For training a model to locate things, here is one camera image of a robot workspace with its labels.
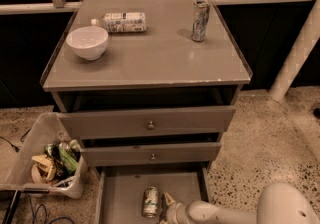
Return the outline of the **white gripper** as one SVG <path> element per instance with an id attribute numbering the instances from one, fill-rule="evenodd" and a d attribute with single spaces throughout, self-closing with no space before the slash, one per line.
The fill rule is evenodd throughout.
<path id="1" fill-rule="evenodd" d="M 168 207 L 166 220 L 168 224 L 191 224 L 190 218 L 186 212 L 187 206 L 182 203 L 176 203 L 172 195 L 164 193 L 165 204 Z"/>

